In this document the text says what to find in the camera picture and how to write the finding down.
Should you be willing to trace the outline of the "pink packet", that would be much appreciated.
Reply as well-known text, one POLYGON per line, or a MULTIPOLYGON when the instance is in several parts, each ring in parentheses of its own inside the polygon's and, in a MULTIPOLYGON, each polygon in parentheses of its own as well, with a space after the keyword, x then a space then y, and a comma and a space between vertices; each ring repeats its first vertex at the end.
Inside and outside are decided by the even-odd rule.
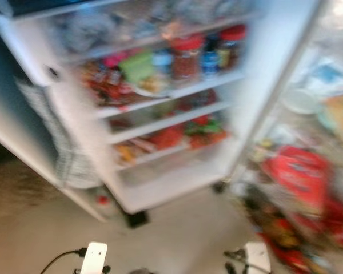
POLYGON ((120 62, 129 57, 129 53, 121 51, 118 53, 112 53, 103 58, 103 64, 108 68, 117 67, 120 62))

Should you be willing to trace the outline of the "green packet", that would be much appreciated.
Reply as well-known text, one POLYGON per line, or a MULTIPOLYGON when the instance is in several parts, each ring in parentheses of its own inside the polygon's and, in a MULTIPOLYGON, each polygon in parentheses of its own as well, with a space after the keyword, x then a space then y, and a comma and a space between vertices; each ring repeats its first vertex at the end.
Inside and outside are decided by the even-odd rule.
POLYGON ((125 79, 131 84, 140 84, 149 76, 155 75, 153 53, 151 51, 139 52, 125 58, 119 62, 118 67, 125 79))

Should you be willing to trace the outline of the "white blue cup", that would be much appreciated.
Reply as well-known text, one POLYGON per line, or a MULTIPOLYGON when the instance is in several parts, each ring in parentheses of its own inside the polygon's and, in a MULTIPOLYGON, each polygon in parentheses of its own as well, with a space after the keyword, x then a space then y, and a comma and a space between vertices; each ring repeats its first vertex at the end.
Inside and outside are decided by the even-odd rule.
POLYGON ((172 71, 173 56, 169 50, 156 50, 151 56, 151 62, 155 66, 156 72, 170 75, 172 71))

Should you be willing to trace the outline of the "large red bag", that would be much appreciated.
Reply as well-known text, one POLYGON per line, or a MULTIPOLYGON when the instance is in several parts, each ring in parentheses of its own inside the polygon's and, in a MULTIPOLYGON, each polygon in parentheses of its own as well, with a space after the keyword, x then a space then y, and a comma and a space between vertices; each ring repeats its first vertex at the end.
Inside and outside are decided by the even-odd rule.
POLYGON ((261 167, 297 199, 300 211, 313 216, 323 214, 333 175, 325 157, 303 148, 282 146, 261 167))

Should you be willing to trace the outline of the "white plate of food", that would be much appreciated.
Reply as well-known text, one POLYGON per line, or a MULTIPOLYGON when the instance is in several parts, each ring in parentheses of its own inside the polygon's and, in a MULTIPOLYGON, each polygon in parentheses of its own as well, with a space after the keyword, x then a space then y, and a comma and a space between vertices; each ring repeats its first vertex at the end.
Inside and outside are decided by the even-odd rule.
POLYGON ((172 84, 164 75, 148 76, 139 83, 131 83, 130 86, 136 94, 150 98, 164 98, 172 91, 172 84))

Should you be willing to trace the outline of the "white round tub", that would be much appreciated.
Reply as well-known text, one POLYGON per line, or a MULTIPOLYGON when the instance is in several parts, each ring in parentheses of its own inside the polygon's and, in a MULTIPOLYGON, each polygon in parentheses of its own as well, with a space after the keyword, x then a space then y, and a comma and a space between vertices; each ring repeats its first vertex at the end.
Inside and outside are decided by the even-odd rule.
POLYGON ((312 115, 320 109, 321 100, 306 89, 291 89, 281 96, 284 107, 300 115, 312 115))

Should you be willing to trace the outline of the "orange carton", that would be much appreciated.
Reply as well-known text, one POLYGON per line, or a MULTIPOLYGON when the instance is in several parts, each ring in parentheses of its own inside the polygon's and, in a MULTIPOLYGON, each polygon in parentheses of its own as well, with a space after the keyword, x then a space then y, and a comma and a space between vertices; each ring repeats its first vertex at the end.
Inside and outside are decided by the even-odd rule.
POLYGON ((324 102, 329 129, 343 142, 343 94, 329 97, 324 102))

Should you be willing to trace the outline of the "white blue fridge door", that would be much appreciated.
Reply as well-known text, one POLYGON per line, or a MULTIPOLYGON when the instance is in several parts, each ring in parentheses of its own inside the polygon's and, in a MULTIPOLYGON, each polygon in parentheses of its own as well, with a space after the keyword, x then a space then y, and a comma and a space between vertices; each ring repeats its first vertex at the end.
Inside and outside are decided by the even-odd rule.
POLYGON ((53 136, 22 93, 10 88, 0 88, 0 144, 91 217, 108 221, 88 194, 60 186, 60 175, 55 170, 59 152, 53 136))

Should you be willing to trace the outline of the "red snack packets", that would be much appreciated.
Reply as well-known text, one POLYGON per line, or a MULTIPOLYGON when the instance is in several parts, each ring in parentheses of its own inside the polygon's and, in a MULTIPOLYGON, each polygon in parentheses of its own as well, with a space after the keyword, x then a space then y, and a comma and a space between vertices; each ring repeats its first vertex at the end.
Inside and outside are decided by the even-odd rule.
POLYGON ((130 103, 132 87, 116 66, 108 67, 103 62, 92 61, 84 63, 80 72, 83 84, 93 94, 98 106, 130 103))

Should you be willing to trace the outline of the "blue label bottle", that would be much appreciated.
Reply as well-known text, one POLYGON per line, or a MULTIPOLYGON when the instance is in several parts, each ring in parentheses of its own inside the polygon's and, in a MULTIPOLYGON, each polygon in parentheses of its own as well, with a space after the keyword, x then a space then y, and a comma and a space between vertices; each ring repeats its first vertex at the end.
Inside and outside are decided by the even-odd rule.
POLYGON ((218 34, 211 34, 205 38, 205 47, 201 57, 201 73, 205 79, 213 78, 219 73, 218 34))

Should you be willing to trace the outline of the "small white bottle red cap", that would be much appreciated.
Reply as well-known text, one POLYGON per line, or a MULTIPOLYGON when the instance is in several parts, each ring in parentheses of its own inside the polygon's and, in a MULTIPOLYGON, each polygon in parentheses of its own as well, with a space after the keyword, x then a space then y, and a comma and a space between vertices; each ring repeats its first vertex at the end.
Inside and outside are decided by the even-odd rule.
POLYGON ((106 191, 96 190, 95 202, 98 210, 104 217, 115 217, 117 215, 115 201, 106 191))

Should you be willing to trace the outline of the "orange food item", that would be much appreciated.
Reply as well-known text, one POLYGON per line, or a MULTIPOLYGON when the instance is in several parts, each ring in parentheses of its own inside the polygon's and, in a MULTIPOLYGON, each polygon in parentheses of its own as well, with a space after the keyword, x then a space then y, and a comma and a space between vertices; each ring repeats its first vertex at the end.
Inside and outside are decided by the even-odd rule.
POLYGON ((122 166, 135 164, 137 155, 135 154, 136 149, 132 144, 115 144, 114 149, 117 153, 119 164, 122 166))

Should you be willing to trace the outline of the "white fridge door with racks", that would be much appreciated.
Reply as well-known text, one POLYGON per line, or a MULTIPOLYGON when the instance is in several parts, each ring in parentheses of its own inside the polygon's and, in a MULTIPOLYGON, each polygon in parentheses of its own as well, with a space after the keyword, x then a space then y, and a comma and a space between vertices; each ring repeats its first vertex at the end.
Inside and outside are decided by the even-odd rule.
MULTIPOLYGON (((265 105, 235 169, 230 193, 252 224, 256 241, 266 244, 271 274, 343 274, 343 142, 329 129, 326 99, 343 94, 343 84, 315 83, 310 74, 318 65, 333 65, 343 73, 343 0, 324 0, 302 48, 285 71, 265 105), (291 89, 306 89, 321 100, 312 115, 300 115, 281 104, 291 89), (263 161, 282 146, 295 146, 325 157, 333 171, 329 196, 320 216, 300 211, 296 198, 263 171, 263 161)), ((242 247, 224 253, 225 267, 248 265, 242 247)))

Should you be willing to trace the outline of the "red tomatoes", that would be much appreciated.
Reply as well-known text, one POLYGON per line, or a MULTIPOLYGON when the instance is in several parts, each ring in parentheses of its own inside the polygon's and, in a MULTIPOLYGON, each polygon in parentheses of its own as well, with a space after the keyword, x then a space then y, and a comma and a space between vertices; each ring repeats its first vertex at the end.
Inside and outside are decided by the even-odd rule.
POLYGON ((176 125, 154 132, 148 137, 148 141, 155 146, 156 150, 165 150, 177 146, 184 136, 182 126, 176 125))

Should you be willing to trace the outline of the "blue packet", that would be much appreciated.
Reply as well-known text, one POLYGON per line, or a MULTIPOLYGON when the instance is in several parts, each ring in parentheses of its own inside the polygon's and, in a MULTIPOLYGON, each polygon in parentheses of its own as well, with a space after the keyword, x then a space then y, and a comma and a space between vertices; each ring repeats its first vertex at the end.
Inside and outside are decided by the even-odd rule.
POLYGON ((343 73, 330 63, 318 65, 310 74, 315 83, 336 86, 343 84, 343 73))

